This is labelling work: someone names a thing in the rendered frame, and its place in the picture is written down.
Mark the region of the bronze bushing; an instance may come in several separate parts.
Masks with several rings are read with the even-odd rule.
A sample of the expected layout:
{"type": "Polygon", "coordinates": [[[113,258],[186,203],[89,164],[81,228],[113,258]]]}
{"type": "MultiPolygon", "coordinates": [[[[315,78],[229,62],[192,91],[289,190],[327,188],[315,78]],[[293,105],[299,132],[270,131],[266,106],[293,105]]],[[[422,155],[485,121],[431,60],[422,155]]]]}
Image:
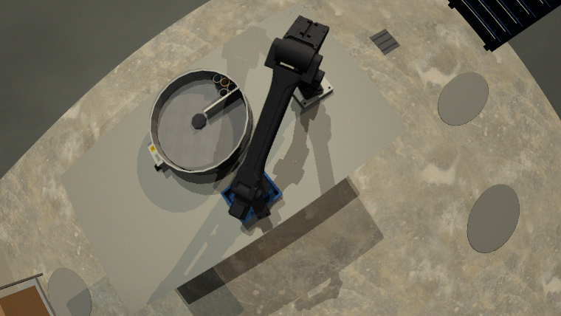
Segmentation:
{"type": "Polygon", "coordinates": [[[229,80],[228,78],[223,78],[223,79],[221,80],[221,86],[222,86],[223,88],[225,88],[225,89],[227,89],[227,86],[228,86],[228,84],[227,84],[226,86],[224,86],[224,84],[225,84],[226,82],[229,82],[228,84],[231,83],[230,80],[229,80]]]}

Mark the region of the dark grey metal bushing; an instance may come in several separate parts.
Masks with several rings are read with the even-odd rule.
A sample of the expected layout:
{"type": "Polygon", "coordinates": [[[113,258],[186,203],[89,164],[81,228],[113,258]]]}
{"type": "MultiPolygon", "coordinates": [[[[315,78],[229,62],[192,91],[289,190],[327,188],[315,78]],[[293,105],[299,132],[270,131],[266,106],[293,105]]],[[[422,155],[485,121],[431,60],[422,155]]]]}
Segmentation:
{"type": "Polygon", "coordinates": [[[219,91],[219,96],[220,96],[221,98],[223,98],[222,95],[223,95],[225,92],[226,92],[227,94],[229,93],[227,89],[221,89],[221,90],[219,91]]]}
{"type": "Polygon", "coordinates": [[[217,74],[217,75],[214,75],[213,81],[217,86],[221,86],[220,82],[221,82],[222,78],[223,77],[221,75],[217,74]],[[216,82],[218,79],[221,79],[221,80],[219,82],[216,82]]]}
{"type": "Polygon", "coordinates": [[[233,88],[233,87],[237,88],[237,86],[234,83],[228,84],[228,86],[227,86],[228,92],[231,92],[230,89],[233,88]]]}

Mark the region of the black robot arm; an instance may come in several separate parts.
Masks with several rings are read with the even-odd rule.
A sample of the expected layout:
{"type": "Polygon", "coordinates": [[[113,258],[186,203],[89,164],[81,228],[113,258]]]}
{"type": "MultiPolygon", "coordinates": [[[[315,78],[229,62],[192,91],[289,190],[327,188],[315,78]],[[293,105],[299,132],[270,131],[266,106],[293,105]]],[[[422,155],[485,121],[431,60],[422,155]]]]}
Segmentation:
{"type": "Polygon", "coordinates": [[[272,82],[247,155],[230,186],[235,194],[228,211],[231,216],[245,220],[251,205],[258,220],[271,215],[262,197],[266,159],[296,88],[306,100],[324,91],[325,72],[319,69],[323,56],[318,52],[328,31],[328,26],[298,16],[282,40],[272,42],[264,64],[273,69],[272,82]]]}

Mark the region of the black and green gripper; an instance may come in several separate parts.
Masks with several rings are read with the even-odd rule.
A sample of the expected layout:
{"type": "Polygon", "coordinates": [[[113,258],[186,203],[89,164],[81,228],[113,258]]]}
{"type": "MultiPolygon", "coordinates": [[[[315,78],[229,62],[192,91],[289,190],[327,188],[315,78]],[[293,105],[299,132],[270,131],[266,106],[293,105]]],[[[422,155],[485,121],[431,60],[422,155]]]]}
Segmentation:
{"type": "Polygon", "coordinates": [[[270,191],[270,187],[269,187],[269,185],[268,185],[268,183],[267,183],[266,177],[265,177],[265,176],[263,176],[263,178],[262,178],[262,179],[264,179],[264,180],[263,180],[263,182],[262,182],[262,185],[263,185],[263,187],[264,187],[264,190],[265,190],[265,191],[266,191],[266,193],[267,193],[267,192],[269,192],[269,191],[270,191]]]}

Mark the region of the blue crate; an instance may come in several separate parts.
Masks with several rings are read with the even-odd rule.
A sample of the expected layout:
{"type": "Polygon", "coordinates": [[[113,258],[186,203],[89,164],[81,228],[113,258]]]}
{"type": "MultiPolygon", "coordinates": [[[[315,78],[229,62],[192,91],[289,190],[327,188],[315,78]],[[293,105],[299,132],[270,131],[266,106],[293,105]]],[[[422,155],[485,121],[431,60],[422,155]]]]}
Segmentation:
{"type": "MultiPolygon", "coordinates": [[[[268,193],[266,193],[262,196],[264,201],[266,202],[266,206],[267,206],[271,202],[273,202],[275,199],[277,199],[282,194],[282,192],[275,185],[275,183],[270,179],[270,177],[267,175],[267,173],[265,171],[264,171],[264,176],[266,177],[267,183],[270,187],[270,192],[268,192],[268,193]]],[[[234,200],[233,197],[235,195],[234,193],[232,193],[230,191],[231,191],[231,187],[228,186],[226,189],[224,189],[222,192],[220,192],[220,194],[224,197],[224,199],[226,200],[226,202],[228,203],[229,206],[231,206],[231,204],[233,203],[233,200],[234,200]]],[[[251,206],[245,220],[241,220],[241,221],[243,223],[245,223],[248,220],[250,220],[254,215],[255,215],[255,212],[254,212],[254,210],[251,206]]]]}

